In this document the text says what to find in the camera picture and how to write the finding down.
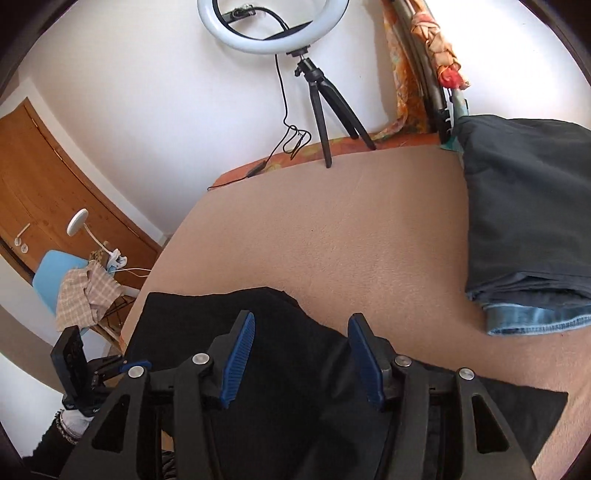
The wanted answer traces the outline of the left gloved hand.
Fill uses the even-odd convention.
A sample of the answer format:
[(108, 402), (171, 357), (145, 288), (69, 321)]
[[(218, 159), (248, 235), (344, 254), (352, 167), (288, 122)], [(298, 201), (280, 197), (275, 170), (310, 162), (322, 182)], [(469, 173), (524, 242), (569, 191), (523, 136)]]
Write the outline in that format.
[(55, 417), (56, 426), (62, 436), (72, 444), (77, 444), (93, 420), (79, 410), (60, 409)]

